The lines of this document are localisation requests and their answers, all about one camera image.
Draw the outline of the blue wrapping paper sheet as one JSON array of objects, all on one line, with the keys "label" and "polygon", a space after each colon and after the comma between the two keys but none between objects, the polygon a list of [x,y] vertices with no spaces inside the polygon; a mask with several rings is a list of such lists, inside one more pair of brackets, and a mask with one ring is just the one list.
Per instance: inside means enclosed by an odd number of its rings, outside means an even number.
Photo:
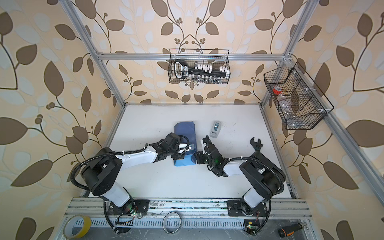
[{"label": "blue wrapping paper sheet", "polygon": [[185,136],[188,140],[186,140],[185,138],[182,138],[181,143],[183,144],[189,143],[190,145],[190,150],[185,153],[183,159],[174,160],[174,166],[185,167],[185,166],[196,165],[197,160],[194,154],[197,151],[197,140],[196,140],[196,130],[195,130],[194,122],[177,123],[174,126],[174,133],[177,135]]}]

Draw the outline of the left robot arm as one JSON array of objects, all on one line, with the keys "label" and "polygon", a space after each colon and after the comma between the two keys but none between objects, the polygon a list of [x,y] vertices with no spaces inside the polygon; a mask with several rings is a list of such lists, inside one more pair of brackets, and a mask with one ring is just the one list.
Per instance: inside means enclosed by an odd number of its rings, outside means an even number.
[{"label": "left robot arm", "polygon": [[175,133],[168,134],[156,143],[146,144],[139,150],[115,152],[103,148],[96,156],[74,167],[69,177],[74,186],[122,208],[132,202],[132,197],[116,182],[121,171],[142,164],[157,163],[167,157],[181,160],[190,149],[189,139]]}]

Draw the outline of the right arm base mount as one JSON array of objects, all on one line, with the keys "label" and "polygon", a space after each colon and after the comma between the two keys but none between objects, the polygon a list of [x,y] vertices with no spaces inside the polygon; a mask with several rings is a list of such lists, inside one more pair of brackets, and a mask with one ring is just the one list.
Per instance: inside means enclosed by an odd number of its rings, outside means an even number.
[{"label": "right arm base mount", "polygon": [[250,207],[244,200],[227,201],[227,210],[230,217],[266,217],[268,213],[265,203]]}]

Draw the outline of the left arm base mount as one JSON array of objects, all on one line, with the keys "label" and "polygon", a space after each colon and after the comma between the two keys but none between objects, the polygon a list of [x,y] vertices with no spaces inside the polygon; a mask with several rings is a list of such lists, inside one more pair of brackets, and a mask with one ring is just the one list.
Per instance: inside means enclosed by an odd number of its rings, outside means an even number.
[{"label": "left arm base mount", "polygon": [[110,203],[110,206],[107,207],[107,213],[114,216],[132,216],[133,214],[144,216],[149,210],[149,204],[150,200],[147,199],[130,199],[122,207],[117,207],[114,203]]}]

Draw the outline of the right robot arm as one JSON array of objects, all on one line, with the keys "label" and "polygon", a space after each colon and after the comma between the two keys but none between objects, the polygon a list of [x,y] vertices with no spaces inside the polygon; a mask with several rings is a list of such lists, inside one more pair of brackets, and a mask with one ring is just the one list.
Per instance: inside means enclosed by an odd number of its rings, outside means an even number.
[{"label": "right robot arm", "polygon": [[261,140],[251,138],[255,150],[249,157],[224,158],[210,138],[201,140],[202,151],[194,154],[199,165],[207,165],[216,177],[244,176],[251,188],[241,197],[233,211],[244,216],[253,216],[275,195],[285,189],[285,173],[261,153]]}]

